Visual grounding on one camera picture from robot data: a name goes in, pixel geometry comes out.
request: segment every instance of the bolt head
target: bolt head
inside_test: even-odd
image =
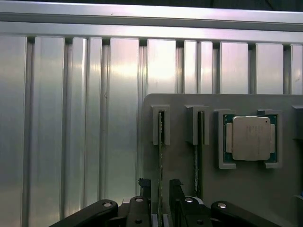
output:
[[[112,204],[109,203],[109,202],[106,202],[106,203],[103,204],[104,207],[110,207],[111,205],[112,205]]]
[[[136,198],[135,200],[136,200],[137,202],[142,202],[142,201],[143,201],[142,198]]]
[[[188,202],[188,203],[191,203],[191,202],[193,202],[194,200],[193,200],[192,198],[186,198],[185,201]]]
[[[218,207],[220,207],[221,209],[225,209],[226,205],[224,203],[218,203]]]

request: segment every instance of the metal frame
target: metal frame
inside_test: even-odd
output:
[[[0,5],[1,21],[303,31],[301,12],[19,1]]]
[[[232,30],[214,28],[76,25],[0,22],[0,34],[63,37],[136,37],[160,39],[194,39],[208,41],[245,41],[248,43],[301,44],[303,33],[279,31]]]

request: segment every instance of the corrugated metal wall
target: corrugated metal wall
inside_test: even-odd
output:
[[[150,93],[303,94],[299,44],[0,36],[0,225],[46,227],[142,176]]]

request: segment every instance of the gray panel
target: gray panel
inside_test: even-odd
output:
[[[220,43],[220,93],[247,94],[248,44]]]
[[[197,42],[184,41],[184,93],[197,93]]]
[[[198,93],[213,92],[213,43],[200,42],[198,47]]]
[[[295,112],[293,105],[302,105],[302,97],[285,95],[200,95],[200,94],[151,94],[145,98],[143,107],[144,122],[144,161],[149,167],[158,165],[157,147],[151,141],[152,105],[169,105],[171,140],[163,147],[163,183],[167,176],[180,179],[184,193],[194,195],[194,148],[187,139],[187,105],[209,107],[210,143],[202,145],[202,200],[206,206],[215,201],[225,200],[267,218],[280,226],[296,226],[290,222],[294,215],[292,197],[302,189],[301,166],[302,151],[293,138],[295,136]],[[283,127],[283,135],[277,134],[277,145],[287,152],[283,153],[283,167],[276,169],[273,164],[282,161],[282,153],[277,151],[277,159],[270,164],[235,161],[233,170],[218,169],[218,119],[215,111],[221,114],[237,115],[277,114],[283,112],[283,120],[278,117],[278,125]],[[267,109],[258,113],[258,109]],[[168,186],[163,184],[163,206],[168,198]]]
[[[302,54],[302,45],[290,46],[290,93],[292,95],[303,95]]]
[[[29,225],[59,220],[62,190],[64,39],[35,39]]]
[[[67,72],[65,217],[84,207],[87,40],[72,41]]]
[[[25,37],[0,36],[0,226],[7,227],[21,226],[26,51]]]
[[[138,64],[138,39],[110,40],[105,197],[117,203],[137,183]]]
[[[256,94],[283,94],[283,46],[256,44],[252,58]]]
[[[147,94],[176,93],[176,41],[147,41]]]
[[[98,200],[102,39],[89,39],[88,50],[84,206]]]

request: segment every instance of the metal panel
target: metal panel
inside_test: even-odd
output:
[[[184,93],[197,93],[197,42],[184,42]]]
[[[89,39],[88,50],[84,178],[85,207],[98,200],[102,39]]]
[[[283,46],[256,44],[252,58],[256,94],[283,94]]]
[[[198,49],[198,93],[213,93],[213,43],[200,42]]]
[[[87,40],[75,38],[67,73],[65,216],[84,207]]]
[[[147,41],[147,94],[176,93],[176,41]]]
[[[64,39],[35,39],[31,115],[31,227],[60,218]]]
[[[302,95],[302,45],[290,45],[284,55],[284,94]]]
[[[220,43],[220,93],[248,91],[248,44]]]
[[[137,184],[138,65],[138,39],[110,40],[105,197],[118,203]]]
[[[21,226],[26,51],[25,37],[0,36],[0,226],[7,227]]]

